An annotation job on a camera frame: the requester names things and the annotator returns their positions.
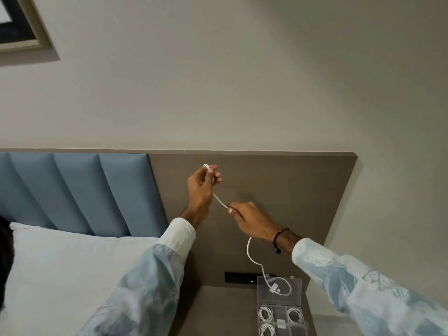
person's right arm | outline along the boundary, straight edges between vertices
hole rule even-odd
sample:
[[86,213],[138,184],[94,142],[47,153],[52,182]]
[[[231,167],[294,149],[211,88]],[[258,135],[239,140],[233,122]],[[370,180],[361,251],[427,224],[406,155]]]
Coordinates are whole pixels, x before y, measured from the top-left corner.
[[[283,229],[252,202],[230,203],[227,212],[243,232],[270,243]],[[359,260],[348,255],[338,256],[289,230],[283,231],[276,243],[325,290],[339,312],[356,322],[364,335],[448,335],[448,312],[444,308]]]

black picture mat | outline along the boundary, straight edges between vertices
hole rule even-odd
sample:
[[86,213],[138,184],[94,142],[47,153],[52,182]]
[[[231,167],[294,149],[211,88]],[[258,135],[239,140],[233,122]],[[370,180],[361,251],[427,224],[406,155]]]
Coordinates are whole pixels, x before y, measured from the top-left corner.
[[26,20],[17,0],[2,0],[12,22],[0,24],[0,44],[35,40],[36,36]]

hand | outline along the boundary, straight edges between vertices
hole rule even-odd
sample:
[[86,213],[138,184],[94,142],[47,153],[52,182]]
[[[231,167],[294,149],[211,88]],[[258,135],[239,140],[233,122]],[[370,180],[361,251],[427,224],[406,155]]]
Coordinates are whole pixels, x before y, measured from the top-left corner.
[[216,169],[216,165],[210,165],[208,170],[203,167],[188,178],[189,203],[181,217],[188,220],[195,229],[208,216],[208,208],[213,199],[213,186],[222,181],[221,173]]
[[245,204],[232,202],[228,205],[227,213],[235,218],[245,234],[254,238],[273,242],[277,232],[283,228],[261,212],[253,202]]

patterned sleeve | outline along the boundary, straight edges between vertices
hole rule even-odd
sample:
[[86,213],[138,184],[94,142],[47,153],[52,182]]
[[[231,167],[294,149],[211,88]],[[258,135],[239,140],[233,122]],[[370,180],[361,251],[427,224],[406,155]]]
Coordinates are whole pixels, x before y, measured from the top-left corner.
[[120,280],[78,336],[165,336],[179,299],[184,264],[196,238],[194,228],[174,219],[140,262]]
[[305,238],[294,247],[293,262],[366,336],[448,335],[444,308],[351,256],[339,257]]

black bracelet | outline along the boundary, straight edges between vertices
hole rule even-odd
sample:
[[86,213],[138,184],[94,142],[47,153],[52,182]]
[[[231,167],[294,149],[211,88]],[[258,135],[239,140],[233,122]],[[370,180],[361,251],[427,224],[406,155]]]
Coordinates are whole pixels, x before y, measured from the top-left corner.
[[274,248],[277,249],[276,254],[279,254],[281,252],[281,250],[278,248],[277,243],[276,243],[277,237],[285,230],[289,230],[289,228],[288,227],[283,228],[282,230],[278,231],[276,236],[274,237]]

